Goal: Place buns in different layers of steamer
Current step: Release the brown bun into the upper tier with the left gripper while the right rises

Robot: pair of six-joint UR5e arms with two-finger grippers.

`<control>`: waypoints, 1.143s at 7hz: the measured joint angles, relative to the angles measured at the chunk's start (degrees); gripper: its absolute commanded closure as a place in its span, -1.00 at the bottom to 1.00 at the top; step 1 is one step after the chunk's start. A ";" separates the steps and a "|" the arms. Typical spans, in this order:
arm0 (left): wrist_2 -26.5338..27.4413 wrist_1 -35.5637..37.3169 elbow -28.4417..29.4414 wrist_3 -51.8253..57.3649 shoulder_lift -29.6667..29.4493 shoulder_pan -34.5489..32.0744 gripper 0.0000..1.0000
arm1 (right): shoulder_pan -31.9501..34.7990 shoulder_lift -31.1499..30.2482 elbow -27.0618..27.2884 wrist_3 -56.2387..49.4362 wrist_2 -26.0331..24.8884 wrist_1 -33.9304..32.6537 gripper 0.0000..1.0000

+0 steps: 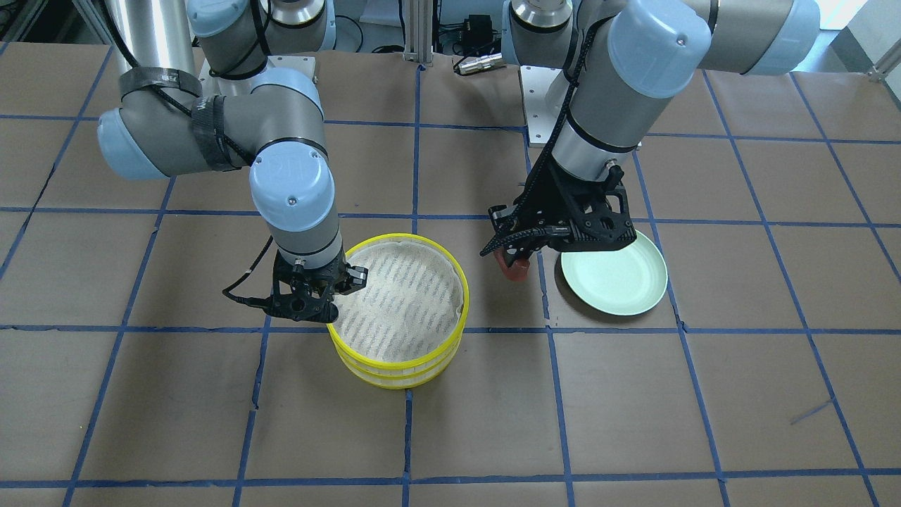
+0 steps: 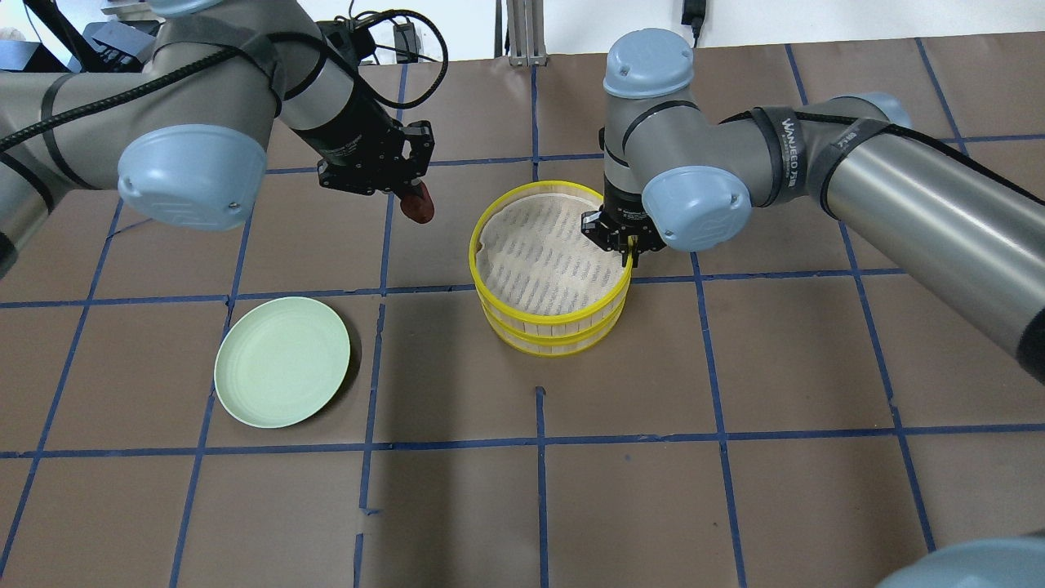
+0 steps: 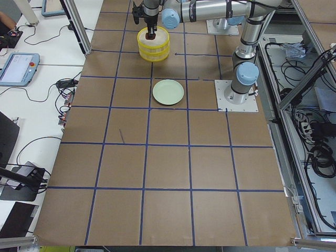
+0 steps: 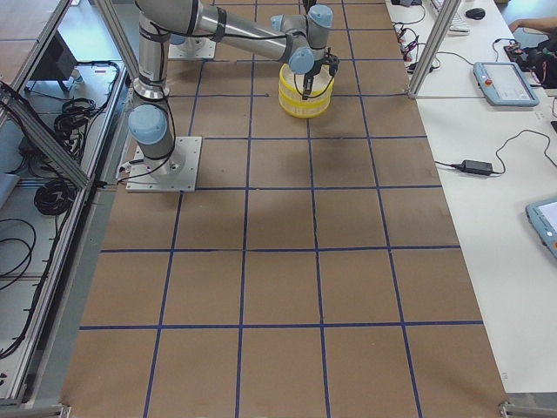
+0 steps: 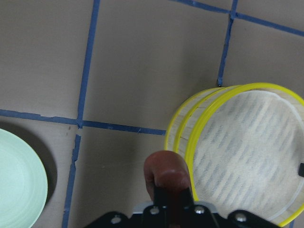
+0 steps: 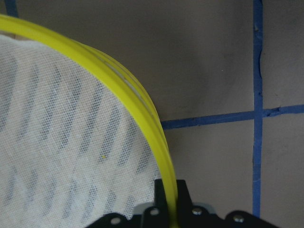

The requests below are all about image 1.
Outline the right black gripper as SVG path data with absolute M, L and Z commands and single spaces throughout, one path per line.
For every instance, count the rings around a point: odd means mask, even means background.
M 369 279 L 367 268 L 345 263 L 346 257 L 341 253 L 319 268 L 305 268 L 276 254 L 272 294 L 264 301 L 264 312 L 296 322 L 335 322 L 339 317 L 334 304 L 336 292 L 350 295 L 361 291 Z

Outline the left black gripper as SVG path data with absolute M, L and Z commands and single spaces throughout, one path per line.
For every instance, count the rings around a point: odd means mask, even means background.
M 589 182 L 541 155 L 515 204 L 490 206 L 495 237 L 480 251 L 547 245 L 556 251 L 619 251 L 637 240 L 617 158 L 602 166 L 601 179 Z

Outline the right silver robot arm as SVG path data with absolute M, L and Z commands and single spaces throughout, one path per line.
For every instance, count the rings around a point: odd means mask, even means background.
M 117 51 L 121 106 L 103 113 L 104 160 L 130 180 L 250 170 L 251 198 L 276 244 L 272 289 L 232 301 L 285 320 L 332 323 L 337 294 L 366 286 L 347 264 L 324 109 L 312 77 L 280 49 L 331 37 L 327 1 L 100 1 Z

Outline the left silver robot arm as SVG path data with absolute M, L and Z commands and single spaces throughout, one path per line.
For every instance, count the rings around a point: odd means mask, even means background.
M 522 193 L 489 209 L 481 254 L 507 267 L 543 247 L 633 244 L 621 164 L 673 97 L 697 70 L 794 70 L 821 17 L 814 1 L 511 1 L 505 15 L 516 62 L 559 68 L 566 86 Z

